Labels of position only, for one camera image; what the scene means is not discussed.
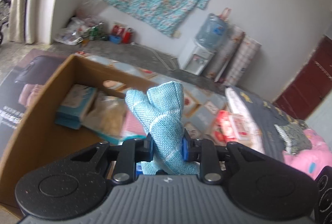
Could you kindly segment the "poster on floor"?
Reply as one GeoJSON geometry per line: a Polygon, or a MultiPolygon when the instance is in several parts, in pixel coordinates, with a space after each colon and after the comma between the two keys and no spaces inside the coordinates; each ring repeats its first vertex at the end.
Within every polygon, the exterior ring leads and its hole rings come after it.
{"type": "Polygon", "coordinates": [[[63,55],[33,49],[1,82],[1,153],[26,109],[64,60],[63,55]]]}

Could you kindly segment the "teal tissue pack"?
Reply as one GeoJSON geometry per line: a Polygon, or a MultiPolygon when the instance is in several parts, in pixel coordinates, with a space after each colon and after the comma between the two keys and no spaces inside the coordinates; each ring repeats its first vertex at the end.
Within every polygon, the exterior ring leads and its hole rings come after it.
{"type": "Polygon", "coordinates": [[[146,136],[145,135],[129,135],[129,136],[108,136],[108,135],[100,135],[100,138],[102,140],[106,140],[112,145],[122,145],[123,142],[126,140],[141,140],[144,139],[146,136]]]}

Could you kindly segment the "pink knitted cloth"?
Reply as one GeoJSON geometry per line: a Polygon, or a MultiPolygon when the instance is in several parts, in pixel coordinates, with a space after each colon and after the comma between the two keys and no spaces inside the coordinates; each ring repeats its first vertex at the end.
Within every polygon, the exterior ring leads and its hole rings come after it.
{"type": "Polygon", "coordinates": [[[126,113],[120,134],[123,138],[129,136],[146,136],[143,125],[131,111],[127,111],[126,113]]]}

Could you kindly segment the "beige plastic bag pack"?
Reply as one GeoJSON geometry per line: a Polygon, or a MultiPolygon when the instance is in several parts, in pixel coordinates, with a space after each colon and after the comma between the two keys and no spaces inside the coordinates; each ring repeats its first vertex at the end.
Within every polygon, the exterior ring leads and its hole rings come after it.
{"type": "Polygon", "coordinates": [[[120,138],[126,112],[124,99],[98,92],[82,125],[100,136],[120,138]]]}

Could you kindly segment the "rolled floor mat left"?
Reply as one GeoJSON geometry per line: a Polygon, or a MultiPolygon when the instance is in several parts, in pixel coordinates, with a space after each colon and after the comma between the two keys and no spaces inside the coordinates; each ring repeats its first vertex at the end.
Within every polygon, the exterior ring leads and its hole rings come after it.
{"type": "Polygon", "coordinates": [[[244,37],[245,31],[243,29],[237,25],[231,25],[222,44],[204,69],[203,76],[218,82],[244,37]]]}

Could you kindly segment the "light blue towel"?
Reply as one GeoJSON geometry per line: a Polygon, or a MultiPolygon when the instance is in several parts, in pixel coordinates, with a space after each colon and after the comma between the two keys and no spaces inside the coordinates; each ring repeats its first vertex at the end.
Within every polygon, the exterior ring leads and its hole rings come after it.
{"type": "Polygon", "coordinates": [[[199,173],[199,164],[185,162],[182,156],[185,129],[181,121],[184,95],[180,82],[166,82],[145,93],[128,90],[125,102],[155,143],[153,160],[141,164],[144,175],[154,175],[159,170],[170,175],[199,173]]]}

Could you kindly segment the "blue tissue box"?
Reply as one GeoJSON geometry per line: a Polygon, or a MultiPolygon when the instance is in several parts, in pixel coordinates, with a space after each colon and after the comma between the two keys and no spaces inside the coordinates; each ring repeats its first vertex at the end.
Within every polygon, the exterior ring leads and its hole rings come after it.
{"type": "Polygon", "coordinates": [[[56,111],[55,124],[80,129],[96,95],[96,88],[74,84],[56,111]]]}

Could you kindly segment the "blue bowl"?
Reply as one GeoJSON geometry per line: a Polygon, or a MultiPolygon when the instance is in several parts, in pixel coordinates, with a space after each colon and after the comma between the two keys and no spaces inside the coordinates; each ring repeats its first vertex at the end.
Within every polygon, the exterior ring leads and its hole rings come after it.
{"type": "Polygon", "coordinates": [[[109,35],[109,41],[114,44],[121,44],[122,37],[117,35],[109,35]]]}

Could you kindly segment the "red thermos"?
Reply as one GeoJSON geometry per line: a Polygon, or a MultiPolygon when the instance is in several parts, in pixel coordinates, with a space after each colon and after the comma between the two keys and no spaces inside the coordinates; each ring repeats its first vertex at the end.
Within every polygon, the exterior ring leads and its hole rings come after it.
{"type": "Polygon", "coordinates": [[[131,42],[134,30],[132,28],[127,28],[122,37],[122,43],[129,44],[131,42]]]}

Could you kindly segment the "red white wet wipes pack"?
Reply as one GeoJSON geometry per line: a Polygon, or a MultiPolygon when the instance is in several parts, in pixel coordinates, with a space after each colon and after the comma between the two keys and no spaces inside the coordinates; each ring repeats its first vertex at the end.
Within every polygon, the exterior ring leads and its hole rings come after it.
{"type": "Polygon", "coordinates": [[[262,150],[259,131],[242,115],[220,110],[214,120],[210,136],[218,145],[237,142],[257,151],[262,150]]]}

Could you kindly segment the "green bottles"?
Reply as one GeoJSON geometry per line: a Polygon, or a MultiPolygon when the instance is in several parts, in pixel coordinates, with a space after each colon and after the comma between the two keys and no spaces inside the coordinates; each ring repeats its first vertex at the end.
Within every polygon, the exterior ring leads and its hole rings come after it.
{"type": "Polygon", "coordinates": [[[100,40],[104,37],[104,23],[99,22],[93,25],[89,30],[89,40],[100,40]]]}

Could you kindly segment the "dark red door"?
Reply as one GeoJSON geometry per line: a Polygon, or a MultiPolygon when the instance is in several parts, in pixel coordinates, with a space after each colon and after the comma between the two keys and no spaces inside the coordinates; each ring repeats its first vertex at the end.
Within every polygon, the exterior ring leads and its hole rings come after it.
{"type": "Polygon", "coordinates": [[[331,64],[331,39],[324,36],[274,105],[295,119],[305,120],[331,91],[331,64]]]}

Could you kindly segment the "brown cardboard box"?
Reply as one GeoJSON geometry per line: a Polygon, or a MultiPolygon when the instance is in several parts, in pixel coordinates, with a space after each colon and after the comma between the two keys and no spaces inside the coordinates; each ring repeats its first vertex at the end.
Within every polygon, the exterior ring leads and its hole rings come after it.
{"type": "Polygon", "coordinates": [[[27,109],[1,157],[1,209],[22,219],[15,200],[15,186],[26,173],[100,141],[85,128],[72,130],[55,124],[56,111],[74,84],[95,87],[123,98],[122,92],[105,88],[107,80],[146,92],[156,83],[72,54],[48,79],[27,109]]]}

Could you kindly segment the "grey curtain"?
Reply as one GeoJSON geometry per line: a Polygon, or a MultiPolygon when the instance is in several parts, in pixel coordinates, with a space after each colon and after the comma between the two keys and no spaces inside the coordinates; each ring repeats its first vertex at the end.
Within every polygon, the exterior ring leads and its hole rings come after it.
{"type": "Polygon", "coordinates": [[[22,43],[25,31],[26,0],[11,0],[9,15],[9,40],[22,43]]]}

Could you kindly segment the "grey quilt with stars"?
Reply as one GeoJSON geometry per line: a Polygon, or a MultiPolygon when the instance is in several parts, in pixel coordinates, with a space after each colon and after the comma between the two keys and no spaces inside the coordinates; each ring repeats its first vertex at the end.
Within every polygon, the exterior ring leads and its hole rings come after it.
{"type": "Polygon", "coordinates": [[[245,119],[252,138],[251,147],[278,161],[284,161],[286,143],[275,125],[296,124],[301,130],[308,128],[303,120],[294,119],[272,103],[238,87],[226,87],[225,96],[231,112],[245,119]]]}

